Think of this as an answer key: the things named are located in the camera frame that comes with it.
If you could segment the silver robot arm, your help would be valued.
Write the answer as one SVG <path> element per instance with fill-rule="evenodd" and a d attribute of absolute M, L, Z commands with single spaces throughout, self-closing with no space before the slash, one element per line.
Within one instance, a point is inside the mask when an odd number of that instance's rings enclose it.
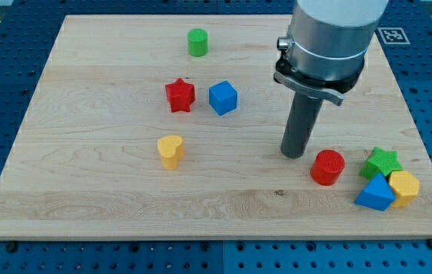
<path fill-rule="evenodd" d="M 296 0 L 274 79 L 312 99 L 341 105 L 356 84 L 387 0 Z"/>

